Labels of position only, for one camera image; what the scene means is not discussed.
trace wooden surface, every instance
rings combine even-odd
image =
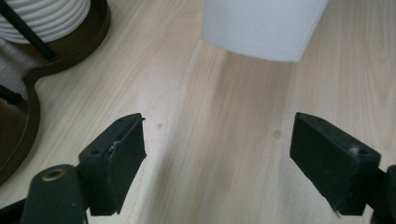
[[[322,117],[396,163],[396,2],[331,0],[299,63],[200,39],[203,0],[108,0],[113,24],[89,59],[36,89],[33,153],[0,206],[140,112],[148,157],[120,216],[90,223],[369,223],[338,218],[289,157],[294,114]]]

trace white container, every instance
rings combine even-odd
[[[76,30],[90,11],[91,0],[6,0],[44,41],[50,42]],[[20,44],[29,42],[0,15],[0,37]]]
[[[328,0],[205,0],[203,40],[257,58],[298,62]]]

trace light wood tabletop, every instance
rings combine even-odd
[[[107,0],[102,46],[35,88],[32,152],[0,207],[78,154],[115,119],[142,113],[147,158],[119,216],[90,223],[369,223],[332,212],[290,158],[294,115],[322,117],[396,163],[396,1],[331,0],[298,63],[201,40],[203,0]]]

